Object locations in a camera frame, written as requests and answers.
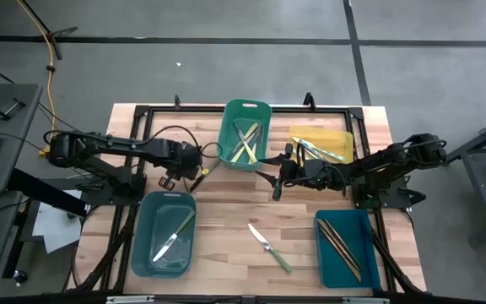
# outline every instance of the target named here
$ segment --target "concrete floor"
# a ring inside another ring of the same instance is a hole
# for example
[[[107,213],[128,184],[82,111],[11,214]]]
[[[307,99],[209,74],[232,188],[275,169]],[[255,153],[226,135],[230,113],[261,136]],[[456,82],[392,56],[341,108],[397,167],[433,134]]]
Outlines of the concrete floor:
[[[30,4],[54,30],[77,25],[76,35],[348,38],[342,0]],[[360,39],[486,40],[485,0],[352,0],[352,6]],[[37,32],[19,6],[7,1],[0,2],[0,34]],[[174,94],[192,102],[248,98],[299,104],[310,91],[320,104],[361,105],[350,46],[61,48],[64,59],[56,62],[52,90],[57,114],[84,130],[104,132],[115,102],[170,102]],[[386,107],[394,140],[430,132],[446,139],[451,151],[486,125],[486,48],[362,47],[361,53],[371,103]],[[46,63],[44,44],[0,42],[0,72],[16,82],[44,85]],[[46,93],[41,101],[47,104]],[[38,114],[28,140],[40,145],[48,128]],[[74,174],[49,166],[28,146],[19,167],[43,177]],[[475,250],[467,244],[471,234],[486,229],[486,211],[474,198],[462,164],[411,175],[409,186],[428,196],[414,207],[413,219],[429,291],[486,300],[486,247]],[[58,279],[25,293],[61,289],[64,270],[37,271]]]

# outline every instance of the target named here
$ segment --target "butter knife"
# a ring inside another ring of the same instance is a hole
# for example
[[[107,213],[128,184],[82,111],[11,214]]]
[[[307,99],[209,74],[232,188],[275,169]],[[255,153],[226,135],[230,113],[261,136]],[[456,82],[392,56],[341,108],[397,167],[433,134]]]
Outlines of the butter knife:
[[[181,225],[179,225],[177,230],[170,236],[168,241],[166,241],[165,244],[162,246],[162,248],[160,248],[157,255],[155,255],[155,257],[153,258],[153,262],[157,262],[157,260],[159,258],[161,258],[163,255],[165,255],[165,253],[168,251],[168,248],[170,248],[170,246],[172,246],[172,244],[176,240],[177,235],[183,230],[183,228],[185,228],[186,224],[188,224],[192,220],[192,218],[194,217],[195,214],[196,214],[196,212],[191,211],[191,213],[185,218],[185,220],[183,220]]]
[[[266,240],[265,237],[263,237],[256,228],[254,228],[251,224],[249,224],[249,229],[252,232],[252,235],[262,244],[264,248],[266,248],[267,251],[269,251],[277,260],[277,262],[286,270],[287,273],[291,274],[292,273],[292,267],[286,261],[284,261],[283,257],[280,256],[280,253],[278,253],[271,244]]]

